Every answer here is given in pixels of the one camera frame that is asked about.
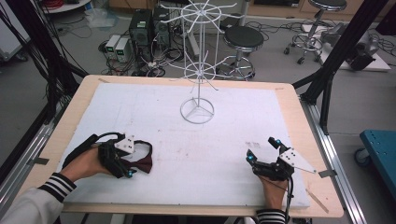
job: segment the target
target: round stool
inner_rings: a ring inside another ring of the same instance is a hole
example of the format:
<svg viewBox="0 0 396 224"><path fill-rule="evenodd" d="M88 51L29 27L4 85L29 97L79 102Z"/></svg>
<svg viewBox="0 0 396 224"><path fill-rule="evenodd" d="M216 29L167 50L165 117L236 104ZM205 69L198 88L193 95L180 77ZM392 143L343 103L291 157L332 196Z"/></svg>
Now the round stool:
<svg viewBox="0 0 396 224"><path fill-rule="evenodd" d="M248 77L254 77L255 71L253 64L249 59L242 57L242 52L250 53L262 47L264 37L259 31L246 26L233 26L225 30L224 42L231 48L236 49L236 55L228 56L224 59L221 69L224 76L242 78L247 80Z"/></svg>
<svg viewBox="0 0 396 224"><path fill-rule="evenodd" d="M298 47L304 50L303 57L301 57L297 63L302 64L304 62L304 57L305 54L308 51L319 51L318 55L315 57L315 62L319 62L320 60L320 55L322 53L322 43L320 40L316 37L314 37L314 34L318 28L318 24L320 22L320 19L324 13L324 11L340 11L344 10L347 6L347 1L346 0L308 0L308 2L313 6L319 8L319 12L315 15L315 22L312 25L311 29L309 30L308 33L300 33L295 35L291 43L288 44L288 46L285 48L283 51L285 54L290 53L290 47Z"/></svg>

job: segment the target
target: blue platform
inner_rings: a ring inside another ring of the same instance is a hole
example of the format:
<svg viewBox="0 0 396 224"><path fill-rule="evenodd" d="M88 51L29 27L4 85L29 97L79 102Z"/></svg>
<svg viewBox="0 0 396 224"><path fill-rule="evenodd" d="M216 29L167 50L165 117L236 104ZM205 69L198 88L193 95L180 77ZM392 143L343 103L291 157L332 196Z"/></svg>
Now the blue platform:
<svg viewBox="0 0 396 224"><path fill-rule="evenodd" d="M396 132L366 130L361 141L396 200Z"/></svg>

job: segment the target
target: sleeve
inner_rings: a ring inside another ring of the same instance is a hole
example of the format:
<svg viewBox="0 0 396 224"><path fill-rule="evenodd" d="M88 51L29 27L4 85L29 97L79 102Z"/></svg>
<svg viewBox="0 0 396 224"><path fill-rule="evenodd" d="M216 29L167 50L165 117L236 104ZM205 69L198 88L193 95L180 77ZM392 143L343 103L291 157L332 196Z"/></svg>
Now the sleeve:
<svg viewBox="0 0 396 224"><path fill-rule="evenodd" d="M262 209L256 212L261 224L285 224L285 212L278 209Z"/></svg>
<svg viewBox="0 0 396 224"><path fill-rule="evenodd" d="M17 198L0 223L53 223L64 208L64 198L75 188L65 176L54 173L44 185Z"/></svg>

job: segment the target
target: gray floor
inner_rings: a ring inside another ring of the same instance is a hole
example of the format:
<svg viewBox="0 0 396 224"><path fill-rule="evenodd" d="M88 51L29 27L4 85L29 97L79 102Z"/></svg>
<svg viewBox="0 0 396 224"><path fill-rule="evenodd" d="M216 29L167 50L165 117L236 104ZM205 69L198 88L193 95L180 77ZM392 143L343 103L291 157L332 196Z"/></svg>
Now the gray floor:
<svg viewBox="0 0 396 224"><path fill-rule="evenodd" d="M58 22L77 21L83 16L82 10L61 13L54 17ZM260 23L278 26L289 20L250 19ZM72 33L61 36L65 47L76 61L91 74L101 74L106 70L106 60L98 46L108 40L112 34L124 33L128 20L117 20L112 28L92 28L85 26L85 21L72 24ZM292 49L290 55L283 54L293 32L280 30L268 34L269 40L249 58L256 66L256 76L251 81L293 83L319 69L308 55L304 64L296 61L301 51ZM386 39L396 43L396 38ZM214 46L212 37L208 38ZM219 57L223 58L233 52L220 41ZM396 58L380 50L378 54L387 63L396 64ZM181 72L167 66L165 77L181 77ZM0 162L3 163L9 152L17 145L22 135L38 115L46 100L46 83L38 74L31 61L21 63L11 61L0 66L0 144L2 145ZM303 93L306 87L297 90ZM332 101L329 114L329 132L343 163L349 182L355 191L362 212L368 223L394 223L396 220L396 202L379 177L373 166L360 168L353 160L357 148L363 147L359 133L366 129L396 130L396 70L394 67L384 72L352 72L339 70L335 76L332 89ZM88 223L109 223L109 218L95 217ZM73 215L64 215L64 223L78 222ZM341 218L316 218L315 223L349 223L347 215Z"/></svg>

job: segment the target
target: striped cuff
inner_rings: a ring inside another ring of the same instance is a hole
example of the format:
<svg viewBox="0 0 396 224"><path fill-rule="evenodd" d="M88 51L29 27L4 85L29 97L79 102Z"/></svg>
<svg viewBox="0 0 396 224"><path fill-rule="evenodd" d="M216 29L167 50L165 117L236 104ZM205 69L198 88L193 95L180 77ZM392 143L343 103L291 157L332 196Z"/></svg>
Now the striped cuff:
<svg viewBox="0 0 396 224"><path fill-rule="evenodd" d="M260 223L265 224L284 224L285 220L285 212L278 209L262 209L257 211L257 217L259 218Z"/></svg>
<svg viewBox="0 0 396 224"><path fill-rule="evenodd" d="M47 182L39 187L50 193L60 203L64 202L64 198L76 188L76 185L64 175L53 173Z"/></svg>

